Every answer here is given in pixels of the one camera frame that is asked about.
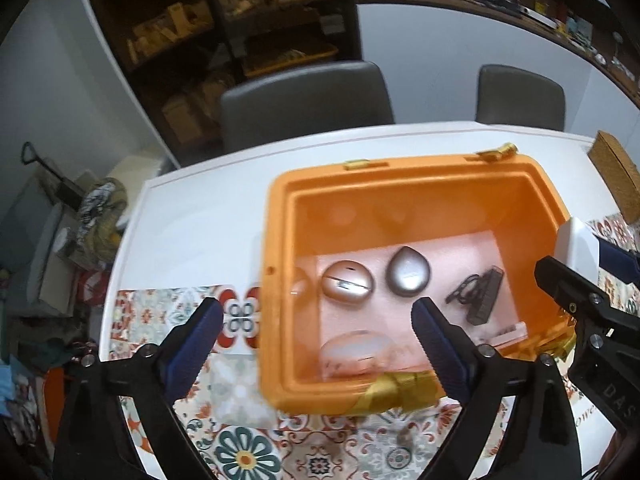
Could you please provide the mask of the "crumpled patterned cloth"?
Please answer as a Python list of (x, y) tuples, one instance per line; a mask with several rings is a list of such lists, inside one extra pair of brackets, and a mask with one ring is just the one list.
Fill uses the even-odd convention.
[(105, 178), (89, 188), (78, 209), (77, 243), (92, 263), (113, 263), (122, 234), (117, 223), (128, 206), (126, 188)]

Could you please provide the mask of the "left grey chair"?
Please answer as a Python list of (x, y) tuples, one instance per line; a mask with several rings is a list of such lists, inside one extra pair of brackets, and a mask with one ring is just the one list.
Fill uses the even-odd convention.
[(244, 82), (224, 92), (219, 108), (227, 153), (395, 122), (381, 70), (364, 61), (309, 65)]

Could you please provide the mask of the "doll head figurine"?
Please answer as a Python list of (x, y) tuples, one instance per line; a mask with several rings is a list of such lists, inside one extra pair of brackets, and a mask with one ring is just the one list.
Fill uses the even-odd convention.
[(319, 363), (324, 378), (354, 377), (381, 373), (393, 363), (396, 344), (370, 330), (336, 336), (320, 349)]

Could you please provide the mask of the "black clip device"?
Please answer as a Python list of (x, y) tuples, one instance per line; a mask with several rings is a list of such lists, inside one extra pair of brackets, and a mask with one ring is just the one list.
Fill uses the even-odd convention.
[(466, 322), (481, 326), (488, 322), (497, 302), (504, 272), (492, 266), (483, 274), (467, 276), (445, 298), (446, 304), (456, 302), (466, 307)]

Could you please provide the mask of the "grey chair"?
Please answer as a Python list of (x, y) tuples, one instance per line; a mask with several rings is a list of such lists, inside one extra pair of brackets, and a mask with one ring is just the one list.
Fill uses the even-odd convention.
[(227, 153), (395, 122), (381, 70), (364, 61), (309, 65), (244, 82), (224, 92), (219, 108)]
[(477, 122), (563, 131), (565, 114), (565, 92), (554, 80), (507, 65), (480, 68)]

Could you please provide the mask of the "black hand trolley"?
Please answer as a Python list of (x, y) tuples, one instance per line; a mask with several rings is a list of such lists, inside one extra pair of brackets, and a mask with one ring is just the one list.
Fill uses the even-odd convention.
[(72, 208), (78, 208), (78, 204), (84, 197), (84, 191), (72, 180), (67, 179), (58, 170), (53, 169), (41, 158), (30, 142), (25, 142), (21, 150), (21, 162), (24, 166), (38, 164), (50, 177), (54, 179), (54, 195)]

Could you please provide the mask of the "orange plastic crate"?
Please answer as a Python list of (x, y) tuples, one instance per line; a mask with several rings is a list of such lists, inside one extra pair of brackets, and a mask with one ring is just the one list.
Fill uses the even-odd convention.
[(442, 395), (411, 326), (430, 298), (474, 344), (531, 360), (573, 332), (537, 287), (567, 210), (532, 158), (485, 152), (294, 170), (271, 185), (259, 385), (280, 411), (422, 408)]

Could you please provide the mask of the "silver oval mouse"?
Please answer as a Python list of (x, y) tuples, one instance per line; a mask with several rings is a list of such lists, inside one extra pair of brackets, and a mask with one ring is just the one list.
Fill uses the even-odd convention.
[(363, 264), (354, 260), (338, 260), (323, 271), (320, 287), (329, 300), (358, 306), (373, 294), (375, 280)]

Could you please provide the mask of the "white power adapter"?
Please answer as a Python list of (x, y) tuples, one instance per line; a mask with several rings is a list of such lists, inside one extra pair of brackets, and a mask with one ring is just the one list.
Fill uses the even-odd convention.
[(598, 284), (600, 244), (582, 220), (572, 217), (559, 227), (553, 257), (592, 284)]

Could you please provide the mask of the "right grey chair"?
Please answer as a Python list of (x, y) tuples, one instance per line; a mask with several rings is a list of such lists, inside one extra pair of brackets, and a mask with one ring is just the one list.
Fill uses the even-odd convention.
[(554, 80), (507, 65), (480, 68), (477, 122), (563, 131), (565, 114), (565, 92)]

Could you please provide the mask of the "dark wooden shelf unit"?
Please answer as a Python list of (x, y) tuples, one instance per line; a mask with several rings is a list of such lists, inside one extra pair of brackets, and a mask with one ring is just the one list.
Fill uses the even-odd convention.
[(88, 0), (178, 166), (224, 152), (219, 101), (245, 81), (361, 56), (354, 0)]

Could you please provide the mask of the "patterned tile table runner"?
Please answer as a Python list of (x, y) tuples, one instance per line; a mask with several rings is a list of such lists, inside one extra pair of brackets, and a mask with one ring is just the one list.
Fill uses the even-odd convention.
[[(621, 214), (586, 223), (595, 236), (627, 250), (639, 250), (639, 231)], [(194, 446), (221, 479), (416, 479), (457, 418), (460, 408), (442, 398), (427, 408), (390, 408), (367, 416), (290, 415), (270, 408), (258, 392), (258, 363), (250, 349), (249, 328), (258, 322), (257, 294), (243, 301), (226, 286), (121, 290), (113, 310), (110, 359), (132, 356), (142, 342), (160, 342), (184, 322), (211, 293), (232, 311), (231, 346), (207, 358), (185, 399), (174, 410)], [(582, 466), (589, 468), (604, 452), (613, 427), (569, 380), (568, 361), (559, 361), (574, 413)], [(247, 442), (229, 439), (235, 430)], [(241, 469), (242, 458), (256, 458)]]

